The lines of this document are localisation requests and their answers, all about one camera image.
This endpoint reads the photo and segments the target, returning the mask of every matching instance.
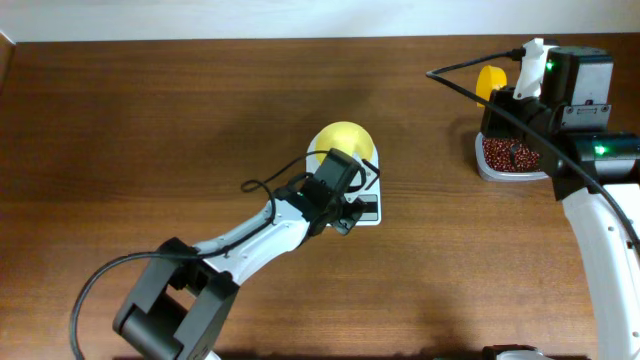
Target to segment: brown wooden surface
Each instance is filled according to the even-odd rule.
[[[528,38],[19,44],[0,97],[0,357],[70,358],[70,309],[98,266],[244,221],[265,197],[239,184],[339,120],[362,124],[379,149],[382,225],[328,230],[267,265],[241,289],[217,350],[524,343],[595,357],[579,250],[550,182],[481,180],[481,111],[424,77]],[[640,36],[559,39],[614,53],[611,128],[640,132]],[[515,63],[494,64],[515,83]],[[473,88],[478,71],[450,78]],[[88,358],[134,354],[111,320],[143,266],[113,270],[89,296]]]
[[[11,61],[14,47],[15,45],[0,32],[0,94],[2,94],[2,85],[9,70],[9,62]]]

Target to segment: cable connector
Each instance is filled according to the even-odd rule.
[[[511,60],[522,61],[522,58],[527,55],[527,49],[524,47],[515,48],[509,52],[511,54]]]

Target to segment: green light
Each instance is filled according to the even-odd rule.
[[[607,149],[606,147],[602,146],[602,145],[596,145],[593,150],[596,152],[596,154],[598,155],[604,155],[604,153],[606,153],[607,151],[609,151],[609,149]]]

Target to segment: white backdrop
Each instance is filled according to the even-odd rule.
[[[0,0],[14,41],[640,31],[640,0]]]

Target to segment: yellow disc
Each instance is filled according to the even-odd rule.
[[[478,83],[476,84],[476,95],[489,101],[491,91],[500,90],[507,85],[507,74],[504,73],[499,67],[487,65],[480,71],[478,76]],[[477,103],[478,107],[484,107],[484,105]]]
[[[348,121],[340,121],[328,125],[316,138],[316,150],[336,148],[347,155],[355,153],[360,159],[371,161],[373,156],[373,140],[369,133],[360,125]],[[316,154],[318,162],[322,164],[325,154]]]

